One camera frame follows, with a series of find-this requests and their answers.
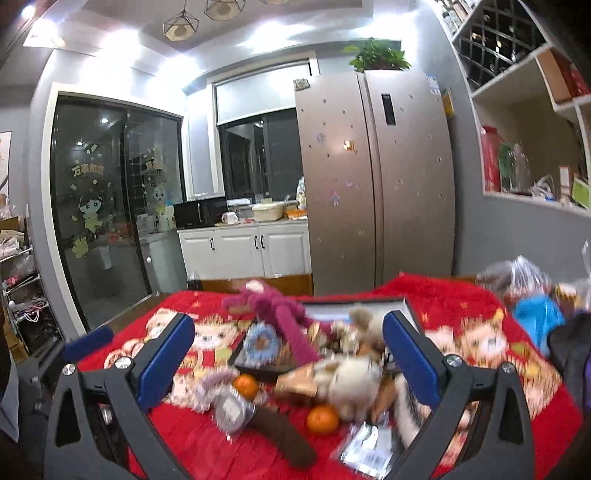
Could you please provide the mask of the blue crochet scrunchie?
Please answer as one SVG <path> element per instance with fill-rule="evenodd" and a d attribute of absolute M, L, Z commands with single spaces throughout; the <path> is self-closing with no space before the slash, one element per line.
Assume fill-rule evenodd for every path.
<path fill-rule="evenodd" d="M 276 362 L 280 355 L 281 342 L 273 326 L 260 322 L 254 324 L 245 335 L 242 351 L 245 355 L 243 364 L 259 368 Z"/>

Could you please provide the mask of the magenta plush bear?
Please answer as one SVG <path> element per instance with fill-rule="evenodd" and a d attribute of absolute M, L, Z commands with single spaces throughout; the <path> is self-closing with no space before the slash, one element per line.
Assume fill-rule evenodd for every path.
<path fill-rule="evenodd" d="M 273 287 L 251 282 L 238 293 L 224 298 L 222 306 L 231 315 L 252 313 L 259 323 L 273 326 L 281 347 L 290 347 L 297 367 L 321 359 L 318 349 L 304 334 L 304 328 L 312 326 L 311 318 L 305 313 L 304 305 L 294 298 L 284 296 Z"/>

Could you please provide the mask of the dark bag with barcode label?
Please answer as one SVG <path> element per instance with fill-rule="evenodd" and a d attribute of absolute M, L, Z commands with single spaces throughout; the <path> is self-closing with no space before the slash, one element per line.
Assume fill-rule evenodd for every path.
<path fill-rule="evenodd" d="M 402 454 L 390 425 L 363 422 L 349 431 L 349 437 L 335 451 L 335 460 L 370 479 L 385 479 Z"/>

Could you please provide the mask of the blue plastic bag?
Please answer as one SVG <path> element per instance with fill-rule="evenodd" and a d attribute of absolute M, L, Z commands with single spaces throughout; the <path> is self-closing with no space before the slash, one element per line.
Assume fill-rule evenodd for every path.
<path fill-rule="evenodd" d="M 548 296 L 522 299 L 515 305 L 513 317 L 526 331 L 541 354 L 548 357 L 550 354 L 549 334 L 565 324 L 565 318 L 557 303 Z"/>

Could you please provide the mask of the clear plastic bag of fruit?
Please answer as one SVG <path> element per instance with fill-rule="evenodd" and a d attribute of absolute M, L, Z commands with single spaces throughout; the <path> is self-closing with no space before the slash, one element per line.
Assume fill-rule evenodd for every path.
<path fill-rule="evenodd" d="M 490 265 L 477 274 L 476 283 L 493 292 L 507 306 L 546 296 L 553 286 L 550 277 L 523 256 Z"/>

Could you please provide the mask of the orange tangerine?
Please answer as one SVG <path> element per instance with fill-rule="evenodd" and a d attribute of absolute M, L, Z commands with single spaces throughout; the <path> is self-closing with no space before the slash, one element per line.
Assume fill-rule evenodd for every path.
<path fill-rule="evenodd" d="M 243 398 L 249 401 L 255 400 L 260 390 L 259 382 L 249 374 L 238 375 L 238 377 L 232 381 L 232 387 L 235 388 Z"/>
<path fill-rule="evenodd" d="M 339 428 L 339 413 L 332 405 L 322 404 L 312 408 L 307 417 L 307 427 L 311 432 L 328 435 Z"/>

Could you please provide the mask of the glass sliding door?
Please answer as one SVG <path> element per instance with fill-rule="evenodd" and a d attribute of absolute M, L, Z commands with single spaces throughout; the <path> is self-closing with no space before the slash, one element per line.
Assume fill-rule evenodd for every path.
<path fill-rule="evenodd" d="M 60 260 L 86 329 L 183 287 L 180 118 L 61 94 L 50 180 Z"/>

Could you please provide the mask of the black microwave oven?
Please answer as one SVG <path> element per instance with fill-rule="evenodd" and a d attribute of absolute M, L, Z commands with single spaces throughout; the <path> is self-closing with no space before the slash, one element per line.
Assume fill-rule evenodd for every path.
<path fill-rule="evenodd" d="M 217 195 L 175 204 L 173 210 L 178 230 L 209 228 L 221 223 L 228 204 L 225 196 Z"/>

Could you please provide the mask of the white kitchen cabinet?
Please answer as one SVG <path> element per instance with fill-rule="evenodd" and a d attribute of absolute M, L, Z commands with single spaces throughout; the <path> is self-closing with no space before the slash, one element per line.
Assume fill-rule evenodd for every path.
<path fill-rule="evenodd" d="M 311 273 L 308 222 L 280 220 L 177 232 L 187 276 L 198 280 Z"/>

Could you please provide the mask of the black shallow gift box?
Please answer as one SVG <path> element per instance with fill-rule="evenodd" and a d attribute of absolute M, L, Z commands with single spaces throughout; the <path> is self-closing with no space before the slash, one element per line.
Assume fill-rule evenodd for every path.
<path fill-rule="evenodd" d="M 337 349 L 339 349 L 338 334 L 332 333 L 332 336 L 329 336 L 327 332 L 332 331 L 332 325 L 334 324 L 339 328 L 353 326 L 351 319 L 349 319 L 349 311 L 358 307 L 366 309 L 372 314 L 383 315 L 394 310 L 400 310 L 420 334 L 425 332 L 423 325 L 416 320 L 411 304 L 402 297 L 366 298 L 359 301 L 304 301 L 303 305 L 305 313 L 312 321 L 311 327 L 304 328 L 304 334 L 317 349 L 321 349 L 322 342 L 328 342 L 329 344 L 337 342 Z M 280 375 L 297 368 L 293 357 L 286 361 L 274 361 L 273 363 L 256 366 L 247 361 L 243 344 L 245 344 L 245 339 L 239 342 L 238 347 L 235 348 L 228 360 L 228 366 L 235 367 L 242 374 L 252 375 L 253 378 L 260 382 L 276 383 L 276 379 Z"/>

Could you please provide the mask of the red teddy bear blanket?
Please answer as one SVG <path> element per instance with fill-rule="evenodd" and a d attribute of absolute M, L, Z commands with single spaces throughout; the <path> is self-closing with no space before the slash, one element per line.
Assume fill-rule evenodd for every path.
<path fill-rule="evenodd" d="M 123 354 L 134 355 L 163 323 L 163 314 L 190 314 L 198 330 L 211 327 L 242 339 L 252 315 L 231 315 L 222 306 L 220 293 L 181 291 L 169 296 L 148 313 L 137 317 L 107 346 L 80 363 L 83 371 L 109 367 Z M 474 284 L 420 275 L 402 274 L 372 292 L 349 298 L 353 302 L 404 298 L 415 318 L 442 350 L 452 349 L 469 364 L 497 367 L 504 361 L 516 366 L 523 383 L 532 419 L 535 478 L 544 479 L 568 452 L 583 424 L 557 370 L 539 353 L 508 307 L 491 292 Z M 221 359 L 214 351 L 190 351 L 177 371 L 180 391 L 149 415 L 170 450 L 195 479 L 354 479 L 356 473 L 332 459 L 346 430 L 321 435 L 307 427 L 310 407 L 283 400 L 271 405 L 287 415 L 317 452 L 311 468 L 297 470 L 262 435 L 245 431 L 235 441 L 224 440 L 211 419 L 186 405 L 190 385 Z"/>

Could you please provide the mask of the white mug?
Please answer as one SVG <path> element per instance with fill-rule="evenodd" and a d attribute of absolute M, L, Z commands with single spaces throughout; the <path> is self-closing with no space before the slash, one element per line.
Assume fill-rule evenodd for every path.
<path fill-rule="evenodd" d="M 238 214 L 235 211 L 224 212 L 221 215 L 221 222 L 224 225 L 236 225 L 239 223 Z"/>

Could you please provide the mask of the potted green plant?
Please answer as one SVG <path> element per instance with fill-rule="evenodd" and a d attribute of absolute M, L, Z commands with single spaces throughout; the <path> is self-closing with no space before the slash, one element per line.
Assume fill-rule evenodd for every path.
<path fill-rule="evenodd" d="M 405 57 L 405 52 L 396 48 L 391 40 L 370 38 L 361 46 L 346 46 L 342 53 L 353 54 L 349 65 L 356 73 L 373 70 L 407 71 L 412 67 Z"/>

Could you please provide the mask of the white plush rabbit keychain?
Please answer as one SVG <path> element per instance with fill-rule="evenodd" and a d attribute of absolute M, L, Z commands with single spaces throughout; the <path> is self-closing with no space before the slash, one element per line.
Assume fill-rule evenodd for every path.
<path fill-rule="evenodd" d="M 314 365 L 318 400 L 335 408 L 346 422 L 367 420 L 379 393 L 380 365 L 369 356 L 338 356 Z"/>

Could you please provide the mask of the white wall shelf unit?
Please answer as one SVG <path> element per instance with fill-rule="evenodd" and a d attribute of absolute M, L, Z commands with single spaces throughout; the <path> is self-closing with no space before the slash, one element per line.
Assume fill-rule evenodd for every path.
<path fill-rule="evenodd" d="M 590 214 L 590 85 L 523 1 L 435 1 L 464 76 L 487 197 Z M 501 191 L 486 192 L 481 127 L 495 127 Z"/>

